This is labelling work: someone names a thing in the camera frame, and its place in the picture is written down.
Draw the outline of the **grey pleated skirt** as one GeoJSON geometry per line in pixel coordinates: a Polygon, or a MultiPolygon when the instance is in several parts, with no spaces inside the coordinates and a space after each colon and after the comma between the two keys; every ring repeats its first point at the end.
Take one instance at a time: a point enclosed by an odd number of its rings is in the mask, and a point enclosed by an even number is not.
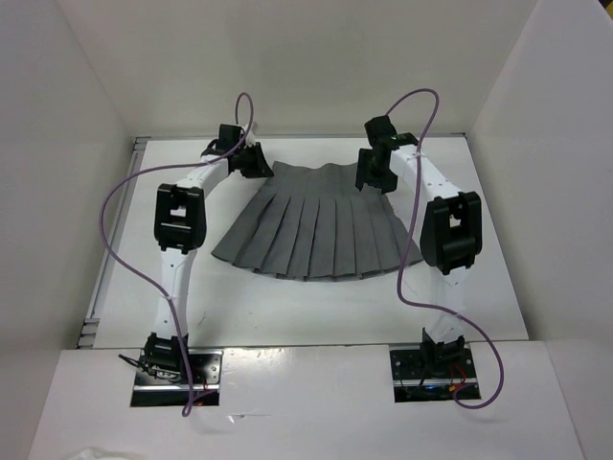
{"type": "Polygon", "coordinates": [[[422,257],[388,197],[356,189],[356,166],[275,162],[213,249],[237,268],[287,280],[363,279],[422,257]]]}

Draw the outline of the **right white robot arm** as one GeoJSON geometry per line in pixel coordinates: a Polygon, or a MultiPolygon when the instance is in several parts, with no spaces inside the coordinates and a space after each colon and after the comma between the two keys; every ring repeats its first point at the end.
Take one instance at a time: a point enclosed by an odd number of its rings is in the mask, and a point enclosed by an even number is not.
{"type": "Polygon", "coordinates": [[[412,238],[430,272],[416,289],[425,303],[444,310],[431,314],[422,330],[420,366],[431,377],[442,376],[464,354],[461,310],[467,271],[483,247],[482,201],[475,192],[463,192],[422,153],[411,133],[370,134],[370,146],[358,153],[355,186],[397,189],[403,181],[419,194],[411,217],[417,235],[412,238]]]}

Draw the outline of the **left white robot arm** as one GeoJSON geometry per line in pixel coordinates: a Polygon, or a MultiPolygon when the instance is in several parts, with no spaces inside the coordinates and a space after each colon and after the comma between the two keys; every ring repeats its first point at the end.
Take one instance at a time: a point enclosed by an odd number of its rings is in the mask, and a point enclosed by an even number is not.
{"type": "Polygon", "coordinates": [[[187,300],[193,262],[207,234],[205,200],[234,172],[249,179],[273,175],[260,142],[249,142],[228,158],[218,146],[215,141],[205,149],[201,164],[184,178],[157,190],[154,238],[161,250],[163,292],[141,362],[150,374],[172,383],[185,382],[191,371],[187,300]]]}

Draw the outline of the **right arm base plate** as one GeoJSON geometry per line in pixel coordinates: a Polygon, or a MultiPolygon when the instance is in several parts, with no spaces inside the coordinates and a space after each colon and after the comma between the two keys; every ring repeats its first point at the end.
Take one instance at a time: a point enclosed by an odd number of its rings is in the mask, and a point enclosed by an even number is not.
{"type": "Polygon", "coordinates": [[[481,399],[468,347],[455,361],[428,367],[418,345],[391,347],[389,358],[396,403],[452,401],[456,390],[460,401],[481,399]]]}

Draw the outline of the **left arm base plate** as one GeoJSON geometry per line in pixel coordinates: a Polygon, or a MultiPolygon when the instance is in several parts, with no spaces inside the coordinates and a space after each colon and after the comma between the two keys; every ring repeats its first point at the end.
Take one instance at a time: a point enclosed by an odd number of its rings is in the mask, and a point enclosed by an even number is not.
{"type": "MultiPolygon", "coordinates": [[[[218,406],[224,352],[221,349],[190,349],[189,355],[195,393],[193,405],[218,406]]],[[[142,356],[139,359],[122,356],[122,359],[136,368],[131,407],[184,406],[188,402],[189,385],[185,376],[161,368],[147,370],[142,356]]]]}

